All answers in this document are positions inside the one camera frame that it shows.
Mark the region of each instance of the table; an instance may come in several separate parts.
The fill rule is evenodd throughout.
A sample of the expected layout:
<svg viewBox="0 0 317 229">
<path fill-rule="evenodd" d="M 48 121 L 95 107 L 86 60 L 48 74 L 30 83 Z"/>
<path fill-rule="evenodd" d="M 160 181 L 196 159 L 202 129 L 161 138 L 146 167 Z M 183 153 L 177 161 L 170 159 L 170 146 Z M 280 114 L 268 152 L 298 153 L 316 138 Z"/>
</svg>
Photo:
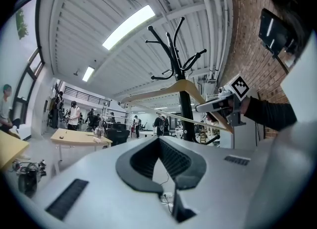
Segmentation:
<svg viewBox="0 0 317 229">
<path fill-rule="evenodd" d="M 156 136 L 157 134 L 154 134 L 154 131 L 141 131 L 140 135 L 145 135 L 145 137 L 147 136 Z"/>
<path fill-rule="evenodd" d="M 51 136 L 51 141 L 53 144 L 58 145 L 59 148 L 59 160 L 62 161 L 61 155 L 61 146 L 62 145 L 70 145 L 70 146 L 94 146 L 95 151 L 97 150 L 97 146 L 104 146 L 105 143 L 108 143 L 108 147 L 111 147 L 112 141 L 101 137 L 100 143 L 96 143 L 93 141 L 94 134 L 92 132 L 84 132 L 84 131 L 75 131 L 59 128 L 53 136 Z M 59 167 L 57 163 L 57 159 L 54 159 L 54 166 L 56 170 L 56 174 L 59 174 Z"/>
<path fill-rule="evenodd" d="M 28 142 L 0 131 L 0 169 L 5 170 L 28 146 Z"/>
</svg>

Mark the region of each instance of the brick wall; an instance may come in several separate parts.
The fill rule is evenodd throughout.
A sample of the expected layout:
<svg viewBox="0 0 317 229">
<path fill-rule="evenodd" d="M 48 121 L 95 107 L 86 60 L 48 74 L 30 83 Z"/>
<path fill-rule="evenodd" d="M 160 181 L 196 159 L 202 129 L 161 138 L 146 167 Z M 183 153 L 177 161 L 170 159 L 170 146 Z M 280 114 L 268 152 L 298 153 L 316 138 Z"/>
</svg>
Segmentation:
<svg viewBox="0 0 317 229">
<path fill-rule="evenodd" d="M 287 103 L 281 87 L 285 72 L 271 53 L 261 44 L 258 37 L 260 15 L 263 8 L 277 15 L 270 0 L 232 0 L 233 34 L 228 61 L 224 69 L 220 86 L 226 84 L 236 74 L 241 73 L 248 86 L 255 88 L 261 100 L 275 103 Z M 289 56 L 282 51 L 281 60 Z M 274 137 L 277 132 L 265 128 L 265 137 Z"/>
</svg>

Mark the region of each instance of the backpack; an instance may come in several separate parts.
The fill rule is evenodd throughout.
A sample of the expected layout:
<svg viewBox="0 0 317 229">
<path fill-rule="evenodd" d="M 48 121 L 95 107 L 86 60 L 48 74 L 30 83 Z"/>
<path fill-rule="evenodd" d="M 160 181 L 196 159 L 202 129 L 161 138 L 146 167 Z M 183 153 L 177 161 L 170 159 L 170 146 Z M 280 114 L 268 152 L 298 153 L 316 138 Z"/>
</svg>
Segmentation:
<svg viewBox="0 0 317 229">
<path fill-rule="evenodd" d="M 159 118 L 161 119 L 161 121 L 159 122 L 159 129 L 160 131 L 164 132 L 166 128 L 168 129 L 168 120 L 162 116 L 160 116 Z"/>
</svg>

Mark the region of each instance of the ceiling light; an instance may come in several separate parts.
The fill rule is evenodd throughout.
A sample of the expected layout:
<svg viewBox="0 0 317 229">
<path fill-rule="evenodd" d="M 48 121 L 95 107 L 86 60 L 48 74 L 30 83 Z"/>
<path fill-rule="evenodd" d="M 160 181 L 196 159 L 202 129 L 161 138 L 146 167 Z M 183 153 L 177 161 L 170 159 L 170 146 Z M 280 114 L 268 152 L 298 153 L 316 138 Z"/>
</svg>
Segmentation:
<svg viewBox="0 0 317 229">
<path fill-rule="evenodd" d="M 91 67 L 88 67 L 83 77 L 83 81 L 87 82 L 93 72 L 94 72 L 94 69 Z"/>
<path fill-rule="evenodd" d="M 144 6 L 142 9 L 138 10 L 127 20 L 125 20 L 103 43 L 103 46 L 110 50 L 119 40 L 121 40 L 125 35 L 131 32 L 138 25 L 147 21 L 149 18 L 155 16 L 155 13 L 149 5 Z"/>
</svg>

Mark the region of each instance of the white shirt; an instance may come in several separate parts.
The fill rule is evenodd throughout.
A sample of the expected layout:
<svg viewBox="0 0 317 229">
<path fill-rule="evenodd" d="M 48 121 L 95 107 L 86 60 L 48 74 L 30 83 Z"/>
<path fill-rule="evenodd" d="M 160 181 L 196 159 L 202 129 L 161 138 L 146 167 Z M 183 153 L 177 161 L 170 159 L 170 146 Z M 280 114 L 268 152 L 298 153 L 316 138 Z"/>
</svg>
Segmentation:
<svg viewBox="0 0 317 229">
<path fill-rule="evenodd" d="M 80 114 L 80 108 L 76 107 L 76 108 L 71 108 L 70 109 L 70 119 L 68 121 L 68 124 L 70 125 L 77 125 L 78 124 L 78 118 L 72 120 L 73 117 L 77 117 L 77 115 Z"/>
</svg>

